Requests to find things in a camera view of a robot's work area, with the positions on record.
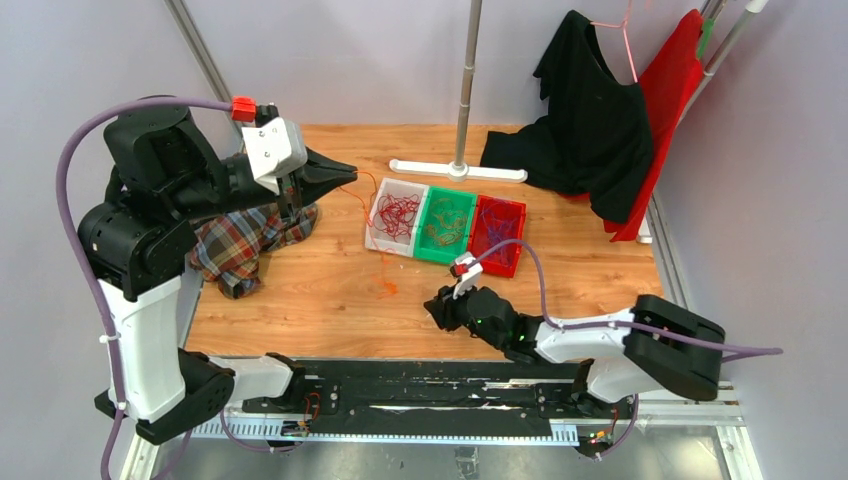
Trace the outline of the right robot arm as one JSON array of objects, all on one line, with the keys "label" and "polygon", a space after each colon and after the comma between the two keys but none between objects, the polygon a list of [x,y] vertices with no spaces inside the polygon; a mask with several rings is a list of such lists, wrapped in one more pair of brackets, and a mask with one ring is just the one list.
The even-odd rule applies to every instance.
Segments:
[{"label": "right robot arm", "polygon": [[465,328],[515,363],[579,362],[571,400],[587,417],[661,389],[694,401],[718,396],[724,329],[656,295],[572,322],[520,313],[488,287],[454,296],[445,286],[423,306],[440,329]]}]

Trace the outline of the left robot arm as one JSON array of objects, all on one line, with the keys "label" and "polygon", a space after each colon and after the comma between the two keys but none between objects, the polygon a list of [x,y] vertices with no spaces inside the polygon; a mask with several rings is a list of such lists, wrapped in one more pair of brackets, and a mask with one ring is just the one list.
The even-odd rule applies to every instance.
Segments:
[{"label": "left robot arm", "polygon": [[231,403],[310,410],[305,370],[283,355],[228,360],[179,346],[181,279],[196,222],[266,204],[293,214],[353,182],[355,168],[308,148],[272,105],[154,96],[113,107],[73,134],[60,157],[60,202],[70,160],[95,128],[114,162],[105,199],[80,221],[62,222],[104,323],[112,380],[96,408],[132,420],[154,445]]}]

